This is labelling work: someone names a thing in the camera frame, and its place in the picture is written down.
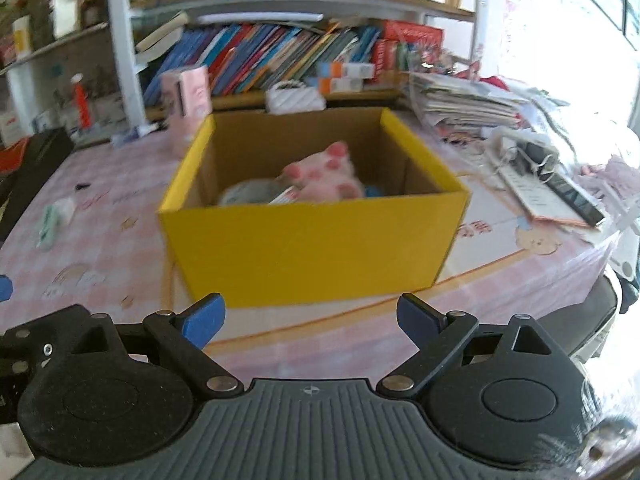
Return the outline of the green white toy figure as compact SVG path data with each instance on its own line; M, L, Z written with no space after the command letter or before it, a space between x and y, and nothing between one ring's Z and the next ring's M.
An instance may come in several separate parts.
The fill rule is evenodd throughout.
M50 250L58 239L58 233L72 222L75 210L76 202L73 197L61 198L44 208L38 226L36 247Z

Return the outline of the pink plush pig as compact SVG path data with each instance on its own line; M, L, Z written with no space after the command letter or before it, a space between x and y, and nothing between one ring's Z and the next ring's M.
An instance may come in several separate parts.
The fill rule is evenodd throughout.
M364 187L355 174L348 145L343 141L285 166L279 181L294 188L298 202L335 203L360 200Z

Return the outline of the blue plastic bag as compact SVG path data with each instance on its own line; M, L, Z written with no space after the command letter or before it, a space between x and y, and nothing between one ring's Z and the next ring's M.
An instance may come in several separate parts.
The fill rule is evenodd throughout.
M364 188L364 196L367 198L385 197L385 193L375 185L367 185Z

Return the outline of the yellow tape roll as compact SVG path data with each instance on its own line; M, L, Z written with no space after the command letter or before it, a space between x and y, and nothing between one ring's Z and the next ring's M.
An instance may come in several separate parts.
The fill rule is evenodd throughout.
M250 179L230 186L218 198L218 206L269 204L285 190L273 179Z

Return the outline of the pink checkered tablecloth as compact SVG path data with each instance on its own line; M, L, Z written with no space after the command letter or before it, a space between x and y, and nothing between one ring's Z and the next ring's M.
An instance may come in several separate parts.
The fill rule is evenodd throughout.
M337 140L379 196L219 203ZM216 114L183 158L167 132L71 154L2 245L1 326L71 304L137 323L216 292L226 319L207 352L241 382L377 382L416 352L396 320L405 292L487 324L541 318L580 304L616 243L529 218L477 150L405 113Z

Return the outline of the yellow cardboard box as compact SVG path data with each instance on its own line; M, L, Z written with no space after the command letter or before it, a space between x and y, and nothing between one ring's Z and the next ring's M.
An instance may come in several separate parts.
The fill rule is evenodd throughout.
M230 186L274 178L343 141L385 197L218 206ZM466 186L391 110L209 116L160 204L168 257L192 298L232 308L314 304L432 286L470 200Z

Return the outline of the black keyboard case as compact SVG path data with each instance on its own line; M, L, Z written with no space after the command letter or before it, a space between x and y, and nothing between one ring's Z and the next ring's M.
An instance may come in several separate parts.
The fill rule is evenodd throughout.
M20 168L1 178L1 243L74 147L64 128L46 130L30 138Z

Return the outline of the white tube on table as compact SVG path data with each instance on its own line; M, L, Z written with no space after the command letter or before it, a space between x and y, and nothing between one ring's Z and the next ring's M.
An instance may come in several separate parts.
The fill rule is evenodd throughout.
M160 128L160 124L158 122L152 122L152 124L149 125L137 126L127 131L115 133L110 139L111 146L113 148L121 148L126 144L136 142L148 136L150 133L157 131L158 128Z

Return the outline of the stack of papers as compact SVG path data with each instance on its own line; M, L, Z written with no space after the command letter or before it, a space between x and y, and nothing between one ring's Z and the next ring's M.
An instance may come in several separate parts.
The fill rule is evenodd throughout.
M518 129L526 99L485 81L410 73L407 96L422 124L449 131Z

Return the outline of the pink cylindrical humidifier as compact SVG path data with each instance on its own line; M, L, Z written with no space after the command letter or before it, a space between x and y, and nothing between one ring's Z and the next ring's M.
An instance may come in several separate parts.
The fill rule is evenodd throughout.
M183 151L212 112L208 69L188 65L168 70L160 77L160 88L172 144Z

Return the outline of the white quilted handbag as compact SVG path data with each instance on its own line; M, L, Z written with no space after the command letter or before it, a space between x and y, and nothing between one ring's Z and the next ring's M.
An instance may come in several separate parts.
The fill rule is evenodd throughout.
M314 87L298 80L286 80L266 91L265 107L271 115L321 112L326 109L326 99Z

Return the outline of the orange white medicine boxes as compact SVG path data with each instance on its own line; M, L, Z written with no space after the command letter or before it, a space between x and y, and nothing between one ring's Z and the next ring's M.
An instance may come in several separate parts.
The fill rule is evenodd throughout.
M322 63L314 86L321 94L357 93L374 75L375 65L370 63Z

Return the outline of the row of colourful books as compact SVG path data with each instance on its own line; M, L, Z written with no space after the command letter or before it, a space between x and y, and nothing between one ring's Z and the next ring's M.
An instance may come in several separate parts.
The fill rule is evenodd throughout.
M151 47L138 47L137 63L145 72L143 103L158 104L163 73L188 65L207 67L214 98L262 93L286 80L314 87L319 66L331 62L374 64L374 78L362 91L393 87L413 68L446 65L444 36L437 27L391 20L181 25L164 32Z

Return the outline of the white bookshelf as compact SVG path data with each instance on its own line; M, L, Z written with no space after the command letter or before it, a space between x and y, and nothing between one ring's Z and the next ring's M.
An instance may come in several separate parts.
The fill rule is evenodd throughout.
M259 13L311 13L324 18L378 18L432 24L436 18L472 25L470 55L458 58L466 65L485 49L488 0L475 0L475 10L465 11L432 0L108 0L110 31L120 95L128 125L148 122L138 69L134 62L134 21L162 24L176 14L188 14L198 25L255 21Z

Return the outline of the white yellow cup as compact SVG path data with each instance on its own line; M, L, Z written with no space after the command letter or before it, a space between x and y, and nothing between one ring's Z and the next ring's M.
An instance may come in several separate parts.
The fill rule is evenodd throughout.
M32 54L32 34L30 16L23 15L12 24L15 56L18 60Z

